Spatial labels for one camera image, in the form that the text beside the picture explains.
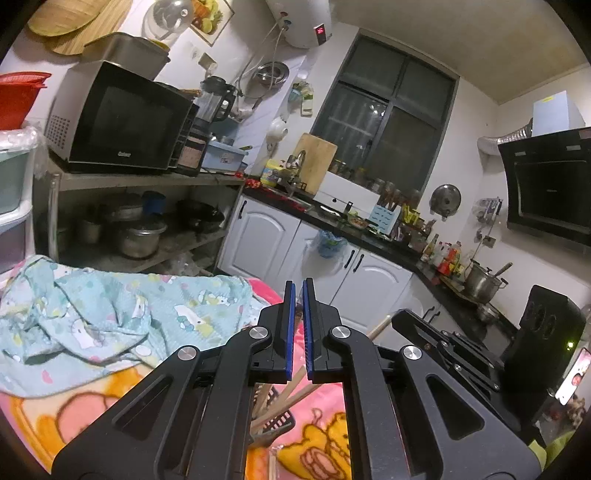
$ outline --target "plastic bag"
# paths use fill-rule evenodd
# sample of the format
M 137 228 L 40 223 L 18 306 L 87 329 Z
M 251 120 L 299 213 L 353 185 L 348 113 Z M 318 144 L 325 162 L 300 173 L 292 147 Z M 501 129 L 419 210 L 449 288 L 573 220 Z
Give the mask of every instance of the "plastic bag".
M 346 245 L 347 240 L 327 230 L 318 232 L 314 239 L 316 251 L 322 258 L 337 258 L 339 254 L 342 256 Z

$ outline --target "phone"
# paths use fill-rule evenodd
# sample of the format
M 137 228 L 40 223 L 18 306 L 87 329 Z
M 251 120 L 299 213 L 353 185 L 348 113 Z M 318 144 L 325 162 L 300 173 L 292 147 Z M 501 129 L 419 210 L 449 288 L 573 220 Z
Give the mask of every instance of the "phone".
M 585 373 L 587 373 L 589 365 L 591 365 L 591 353 L 589 353 L 589 350 L 586 348 L 581 348 L 576 362 L 556 392 L 556 399 L 559 400 L 562 405 L 566 405 L 573 396 L 574 391 L 577 390 L 577 387 L 583 381 L 583 377 Z

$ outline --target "black speaker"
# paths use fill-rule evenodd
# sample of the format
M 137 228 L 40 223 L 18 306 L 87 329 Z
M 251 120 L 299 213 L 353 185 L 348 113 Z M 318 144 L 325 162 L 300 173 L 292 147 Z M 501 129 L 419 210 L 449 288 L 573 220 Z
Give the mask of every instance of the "black speaker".
M 585 318 L 565 295 L 534 285 L 505 355 L 504 390 L 522 423 L 539 418 L 579 343 Z

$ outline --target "microwave door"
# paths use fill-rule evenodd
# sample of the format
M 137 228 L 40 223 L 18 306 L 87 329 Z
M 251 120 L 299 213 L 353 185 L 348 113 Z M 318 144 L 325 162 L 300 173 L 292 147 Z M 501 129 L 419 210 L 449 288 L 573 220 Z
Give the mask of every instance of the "microwave door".
M 75 161 L 165 170 L 190 106 L 166 87 L 105 63 L 76 130 Z

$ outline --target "pot lid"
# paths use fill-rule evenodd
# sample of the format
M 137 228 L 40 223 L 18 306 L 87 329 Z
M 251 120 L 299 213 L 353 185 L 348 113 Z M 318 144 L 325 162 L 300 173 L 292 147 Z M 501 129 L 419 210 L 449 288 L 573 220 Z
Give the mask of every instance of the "pot lid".
M 445 184 L 439 185 L 431 195 L 429 206 L 431 213 L 438 213 L 445 221 L 450 215 L 454 215 L 460 203 L 462 202 L 462 195 L 460 190 L 455 185 Z
M 168 228 L 168 225 L 158 216 L 150 215 L 127 227 L 127 231 L 136 235 L 159 235 Z

